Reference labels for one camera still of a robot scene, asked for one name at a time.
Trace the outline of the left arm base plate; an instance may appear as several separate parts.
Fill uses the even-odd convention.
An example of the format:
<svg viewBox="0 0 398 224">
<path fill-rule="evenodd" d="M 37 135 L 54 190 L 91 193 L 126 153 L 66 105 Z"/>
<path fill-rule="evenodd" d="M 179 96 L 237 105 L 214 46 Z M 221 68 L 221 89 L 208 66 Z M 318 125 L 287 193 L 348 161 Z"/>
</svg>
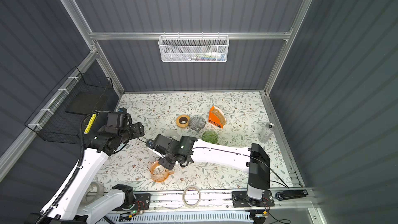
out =
<svg viewBox="0 0 398 224">
<path fill-rule="evenodd" d="M 135 194 L 135 202 L 126 206 L 115 208 L 115 211 L 146 211 L 149 210 L 151 194 Z"/>
</svg>

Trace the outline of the green glass dripper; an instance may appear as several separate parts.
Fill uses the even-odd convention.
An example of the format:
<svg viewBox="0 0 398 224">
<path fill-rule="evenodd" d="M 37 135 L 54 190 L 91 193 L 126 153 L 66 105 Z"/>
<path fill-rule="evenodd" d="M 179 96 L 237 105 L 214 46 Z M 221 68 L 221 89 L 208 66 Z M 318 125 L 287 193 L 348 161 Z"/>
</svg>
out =
<svg viewBox="0 0 398 224">
<path fill-rule="evenodd" d="M 219 135 L 213 130 L 208 130 L 202 134 L 202 140 L 207 143 L 217 144 L 219 141 Z"/>
</svg>

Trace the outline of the orange glass carafe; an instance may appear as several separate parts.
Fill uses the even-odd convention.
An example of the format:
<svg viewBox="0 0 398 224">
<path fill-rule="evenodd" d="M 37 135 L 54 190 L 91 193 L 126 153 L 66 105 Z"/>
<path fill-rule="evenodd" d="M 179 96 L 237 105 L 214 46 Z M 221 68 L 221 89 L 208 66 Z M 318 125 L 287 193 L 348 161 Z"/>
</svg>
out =
<svg viewBox="0 0 398 224">
<path fill-rule="evenodd" d="M 161 183 L 167 180 L 171 175 L 174 174 L 174 171 L 164 168 L 159 164 L 158 161 L 153 162 L 148 166 L 148 170 L 151 175 L 151 179 L 156 183 Z"/>
</svg>

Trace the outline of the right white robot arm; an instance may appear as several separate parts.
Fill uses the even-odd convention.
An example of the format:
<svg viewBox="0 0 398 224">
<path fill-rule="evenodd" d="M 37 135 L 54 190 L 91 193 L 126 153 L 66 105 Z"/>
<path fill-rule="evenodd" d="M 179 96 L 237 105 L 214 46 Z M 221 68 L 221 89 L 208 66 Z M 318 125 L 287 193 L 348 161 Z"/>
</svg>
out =
<svg viewBox="0 0 398 224">
<path fill-rule="evenodd" d="M 262 200 L 263 192 L 270 189 L 270 158 L 256 143 L 250 147 L 229 147 L 205 142 L 191 136 L 180 140 L 157 135 L 146 147 L 159 155 L 159 165 L 172 170 L 179 165 L 184 168 L 194 163 L 213 163 L 228 166 L 248 175 L 247 197 Z"/>
</svg>

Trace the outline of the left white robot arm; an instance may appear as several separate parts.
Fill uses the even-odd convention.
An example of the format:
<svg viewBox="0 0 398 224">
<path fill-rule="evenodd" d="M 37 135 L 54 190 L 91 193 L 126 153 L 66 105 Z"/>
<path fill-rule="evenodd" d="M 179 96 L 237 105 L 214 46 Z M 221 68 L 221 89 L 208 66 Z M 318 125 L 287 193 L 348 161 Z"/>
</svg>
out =
<svg viewBox="0 0 398 224">
<path fill-rule="evenodd" d="M 84 141 L 84 124 L 80 123 L 80 156 L 75 167 L 40 212 L 29 214 L 27 224 L 95 224 L 116 208 L 134 207 L 133 188 L 122 184 L 89 205 L 80 206 L 94 176 L 118 147 L 145 135 L 142 123 L 133 123 L 125 108 L 107 114 L 107 124 L 89 144 Z"/>
</svg>

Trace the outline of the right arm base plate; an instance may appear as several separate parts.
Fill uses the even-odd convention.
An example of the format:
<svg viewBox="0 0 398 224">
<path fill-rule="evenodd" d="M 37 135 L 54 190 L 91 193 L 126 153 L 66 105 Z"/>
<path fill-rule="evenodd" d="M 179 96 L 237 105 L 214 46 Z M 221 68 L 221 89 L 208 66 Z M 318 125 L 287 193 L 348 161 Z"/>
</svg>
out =
<svg viewBox="0 0 398 224">
<path fill-rule="evenodd" d="M 274 197 L 270 190 L 263 191 L 261 199 L 250 198 L 246 191 L 232 191 L 232 201 L 235 208 L 275 206 Z"/>
</svg>

